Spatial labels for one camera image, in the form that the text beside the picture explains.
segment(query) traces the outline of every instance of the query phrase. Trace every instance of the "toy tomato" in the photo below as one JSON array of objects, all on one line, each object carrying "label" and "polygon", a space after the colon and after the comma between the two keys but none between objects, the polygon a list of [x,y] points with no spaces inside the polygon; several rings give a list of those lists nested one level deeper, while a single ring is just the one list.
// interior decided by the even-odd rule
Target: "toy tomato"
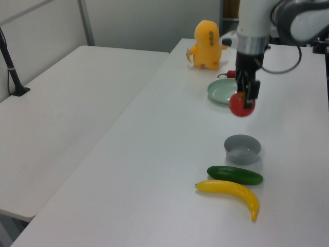
[{"label": "toy tomato", "polygon": [[249,109],[245,109],[243,107],[244,103],[245,103],[245,92],[237,92],[233,94],[229,101],[229,107],[231,112],[238,117],[245,117],[250,115],[255,109],[256,102],[254,100],[251,108]]}]

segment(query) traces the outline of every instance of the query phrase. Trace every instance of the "orange plush toy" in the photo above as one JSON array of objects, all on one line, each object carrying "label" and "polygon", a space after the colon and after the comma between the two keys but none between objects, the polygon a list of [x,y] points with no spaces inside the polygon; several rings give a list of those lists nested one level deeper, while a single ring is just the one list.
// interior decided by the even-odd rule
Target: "orange plush toy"
[{"label": "orange plush toy", "polygon": [[219,69],[219,61],[222,56],[222,50],[227,46],[220,45],[220,31],[215,22],[203,20],[195,28],[194,37],[196,44],[187,49],[186,57],[190,63],[190,56],[193,55],[193,63],[196,67],[207,67]]}]

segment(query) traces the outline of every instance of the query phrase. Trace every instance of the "yellow banana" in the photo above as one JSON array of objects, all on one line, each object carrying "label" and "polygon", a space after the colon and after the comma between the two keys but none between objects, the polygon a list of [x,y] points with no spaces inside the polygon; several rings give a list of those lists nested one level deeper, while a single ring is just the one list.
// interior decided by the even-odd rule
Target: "yellow banana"
[{"label": "yellow banana", "polygon": [[249,206],[251,211],[251,219],[257,219],[259,203],[257,197],[247,187],[229,181],[205,180],[196,184],[195,188],[203,192],[224,193],[239,197]]}]

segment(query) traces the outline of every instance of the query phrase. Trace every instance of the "small plate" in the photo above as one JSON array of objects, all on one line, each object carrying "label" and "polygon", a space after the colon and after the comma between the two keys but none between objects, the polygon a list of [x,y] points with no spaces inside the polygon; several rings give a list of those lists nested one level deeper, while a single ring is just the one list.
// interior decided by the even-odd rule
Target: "small plate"
[{"label": "small plate", "polygon": [[208,86],[208,95],[211,99],[228,104],[230,98],[236,93],[237,85],[233,78],[225,78],[212,82]]}]

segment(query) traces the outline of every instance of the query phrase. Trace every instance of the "toy cucumber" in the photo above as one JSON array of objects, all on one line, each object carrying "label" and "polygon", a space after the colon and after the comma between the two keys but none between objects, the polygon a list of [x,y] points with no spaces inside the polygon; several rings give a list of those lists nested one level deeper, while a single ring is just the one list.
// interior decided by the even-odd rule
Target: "toy cucumber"
[{"label": "toy cucumber", "polygon": [[238,184],[256,185],[263,181],[263,176],[256,172],[231,166],[212,166],[208,168],[207,173],[213,179]]}]

